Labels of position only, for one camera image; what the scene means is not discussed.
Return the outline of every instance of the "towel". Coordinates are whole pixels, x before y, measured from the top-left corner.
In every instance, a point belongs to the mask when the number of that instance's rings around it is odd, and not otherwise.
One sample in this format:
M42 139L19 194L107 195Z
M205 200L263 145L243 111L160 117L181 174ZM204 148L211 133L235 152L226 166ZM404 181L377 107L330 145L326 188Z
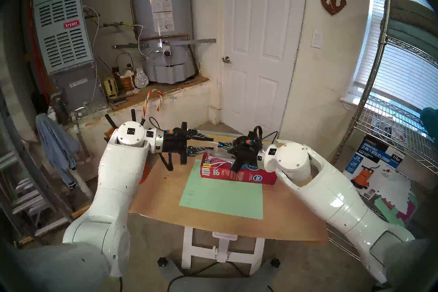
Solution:
M71 186L74 181L67 170L76 168L76 161L73 156L79 151L79 142L73 139L64 128L50 119L47 114L39 114L35 120L42 147L49 163L61 175L64 183Z

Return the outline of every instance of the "door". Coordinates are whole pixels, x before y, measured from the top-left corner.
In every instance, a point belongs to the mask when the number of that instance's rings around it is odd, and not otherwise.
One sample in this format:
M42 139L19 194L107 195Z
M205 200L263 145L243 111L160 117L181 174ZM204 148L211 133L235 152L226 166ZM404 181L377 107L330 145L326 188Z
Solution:
M225 0L225 124L247 134L279 130L298 49L305 0Z

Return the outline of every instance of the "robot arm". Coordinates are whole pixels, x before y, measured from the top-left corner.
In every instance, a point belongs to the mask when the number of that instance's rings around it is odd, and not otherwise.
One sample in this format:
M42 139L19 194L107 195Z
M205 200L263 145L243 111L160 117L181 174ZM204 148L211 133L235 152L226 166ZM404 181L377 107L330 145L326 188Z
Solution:
M365 205L353 184L308 146L288 142L281 147L272 144L260 149L261 140L247 141L251 137L254 135L244 137L244 144L248 146L243 157L236 151L237 144L228 150L236 156L236 162L248 163L244 159L249 158L252 163L256 161L259 168L275 172L317 216L337 228L356 247L362 264L374 278L380 283L386 282L386 250L414 240L412 234L378 217ZM314 178L311 164L319 172Z
M109 274L122 276L129 262L130 235L127 229L129 206L138 183L143 176L149 152L159 153L168 170L173 170L172 153L181 156L181 164L187 164L187 156L195 156L212 147L187 147L187 140L209 140L195 129L181 128L145 130L143 125L128 121L115 127L99 164L97 191L90 208L66 229L63 243L86 243L101 250L106 258ZM162 152L169 153L166 162Z

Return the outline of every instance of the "window blinds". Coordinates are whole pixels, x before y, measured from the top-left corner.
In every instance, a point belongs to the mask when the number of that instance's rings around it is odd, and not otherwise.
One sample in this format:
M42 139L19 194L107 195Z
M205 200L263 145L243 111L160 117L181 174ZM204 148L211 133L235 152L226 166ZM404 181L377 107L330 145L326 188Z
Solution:
M431 9L426 0L412 0ZM366 46L354 84L364 87L376 56L385 0L371 0L372 15ZM438 69L405 50L385 46L373 91L418 109L438 108Z

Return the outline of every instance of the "brown paper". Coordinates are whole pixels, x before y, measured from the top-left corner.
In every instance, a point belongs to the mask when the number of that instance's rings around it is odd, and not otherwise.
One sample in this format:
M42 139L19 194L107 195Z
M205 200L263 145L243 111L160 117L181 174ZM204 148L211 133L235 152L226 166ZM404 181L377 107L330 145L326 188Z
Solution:
M215 141L228 142L232 137L209 135ZM200 142L189 142L191 145ZM266 239L299 240L324 244L328 240L325 222L313 214L280 180L263 186L263 220L225 215L179 206L195 158L179 164L173 155L173 171L157 161L144 183L139 185L130 213L171 224L190 226L212 232Z

